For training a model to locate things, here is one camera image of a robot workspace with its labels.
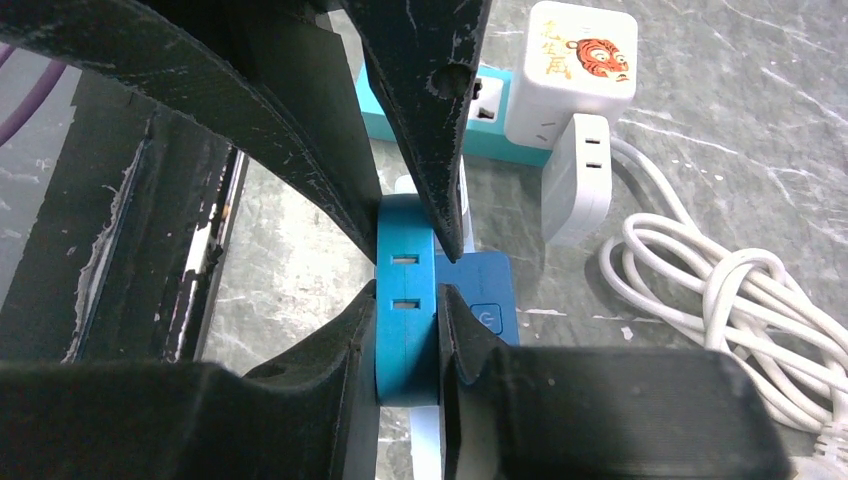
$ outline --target coiled white cable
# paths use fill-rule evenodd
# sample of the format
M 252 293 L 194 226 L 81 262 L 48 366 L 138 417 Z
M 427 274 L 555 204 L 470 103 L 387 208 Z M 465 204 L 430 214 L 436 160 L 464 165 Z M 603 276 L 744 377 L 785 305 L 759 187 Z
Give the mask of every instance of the coiled white cable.
M 662 318 L 705 348 L 731 354 L 751 376 L 776 421 L 823 434 L 819 444 L 848 446 L 842 438 L 830 438 L 827 433 L 848 431 L 848 330 L 812 304 L 776 255 L 759 248 L 731 252 L 707 238 L 647 156 L 617 138 L 611 140 L 611 146 L 645 171 L 675 219 L 637 213 L 624 221 L 622 238 L 611 238 L 601 247 L 601 272 L 610 286 L 634 306 Z M 622 244 L 624 278 L 612 265 L 613 249 Z M 694 275 L 663 260 L 649 246 L 676 255 Z M 662 303 L 637 271 L 636 259 L 701 294 L 701 316 Z M 780 347 L 770 336 L 775 331 L 816 346 L 823 363 Z M 765 376 L 746 363 L 751 355 Z M 819 406 L 798 384 L 831 400 L 833 411 Z M 818 450 L 825 454 L 826 449 Z

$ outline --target power plug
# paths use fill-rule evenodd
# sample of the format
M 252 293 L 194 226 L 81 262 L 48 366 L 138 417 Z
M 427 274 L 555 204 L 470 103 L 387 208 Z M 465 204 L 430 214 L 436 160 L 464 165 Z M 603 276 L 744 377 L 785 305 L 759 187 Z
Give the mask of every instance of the power plug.
M 504 81 L 500 78 L 478 76 L 474 80 L 468 121 L 495 123 L 501 115 Z
M 636 93 L 637 30 L 636 20 L 622 12 L 534 5 L 513 71 L 507 139 L 551 150 L 575 113 L 614 124 Z
M 609 123 L 575 114 L 542 170 L 542 237 L 577 245 L 604 221 L 612 199 Z

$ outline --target white extension socket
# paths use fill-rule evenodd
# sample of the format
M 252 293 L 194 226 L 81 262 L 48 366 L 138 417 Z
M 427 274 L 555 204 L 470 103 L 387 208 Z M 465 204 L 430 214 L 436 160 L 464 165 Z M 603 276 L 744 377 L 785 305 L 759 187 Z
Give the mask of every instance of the white extension socket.
M 417 193 L 415 182 L 412 181 L 411 175 L 401 175 L 395 181 L 395 193 Z M 459 157 L 459 204 L 462 208 L 462 235 L 463 235 L 463 250 L 465 252 L 474 251 L 474 229 L 471 226 L 471 207 L 468 205 L 468 183 L 465 180 L 465 159 Z M 444 253 L 442 244 L 436 237 L 436 253 Z
M 610 125 L 636 93 L 636 20 L 611 10 L 543 1 L 530 10 L 513 71 L 504 133 L 553 149 L 575 113 Z
M 474 95 L 471 97 L 471 107 L 468 110 L 468 121 L 495 123 L 501 113 L 501 97 L 503 96 L 503 80 L 485 75 L 478 76 L 474 81 Z

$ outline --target outlet slot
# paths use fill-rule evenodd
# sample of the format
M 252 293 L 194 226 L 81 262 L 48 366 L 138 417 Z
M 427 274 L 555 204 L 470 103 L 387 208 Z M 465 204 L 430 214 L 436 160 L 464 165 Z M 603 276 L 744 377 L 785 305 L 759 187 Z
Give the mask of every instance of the outlet slot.
M 403 299 L 403 300 L 393 300 L 392 308 L 395 310 L 418 310 L 421 308 L 421 300 L 417 299 Z
M 394 265 L 415 265 L 418 263 L 418 255 L 393 255 L 392 264 Z
M 475 78 L 474 79 L 474 92 L 471 94 L 472 100 L 477 100 L 480 98 L 480 90 L 483 89 L 483 79 Z
M 487 110 L 483 107 L 480 107 L 477 110 L 477 118 L 485 118 L 485 119 L 488 119 L 488 120 L 494 120 L 495 112 L 493 112 L 491 110 Z
M 501 101 L 504 94 L 504 81 L 500 78 L 482 75 L 474 79 L 471 90 L 471 105 L 468 106 L 468 121 L 495 123 L 501 115 Z

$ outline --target teal power strip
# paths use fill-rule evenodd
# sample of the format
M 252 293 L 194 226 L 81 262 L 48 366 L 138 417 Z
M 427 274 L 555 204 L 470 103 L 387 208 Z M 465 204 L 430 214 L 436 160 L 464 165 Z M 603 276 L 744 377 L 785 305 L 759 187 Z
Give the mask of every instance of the teal power strip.
M 548 161 L 548 157 L 551 156 L 549 150 L 522 147 L 510 142 L 504 136 L 504 118 L 506 117 L 506 104 L 509 98 L 512 74 L 503 70 L 480 67 L 477 75 L 503 80 L 504 86 L 499 108 L 500 115 L 497 116 L 497 120 L 494 123 L 481 122 L 473 118 L 470 119 L 465 131 L 462 153 L 464 155 L 486 157 L 536 167 L 544 166 Z M 383 109 L 371 91 L 371 86 L 368 85 L 368 74 L 365 71 L 365 66 L 362 67 L 362 71 L 359 72 L 359 79 L 356 81 L 356 96 L 359 98 L 359 109 L 362 111 L 362 118 L 365 120 L 365 129 L 368 131 L 368 136 L 377 140 L 395 142 L 395 135 L 389 126 L 388 120 L 386 120 L 386 115 L 383 113 Z

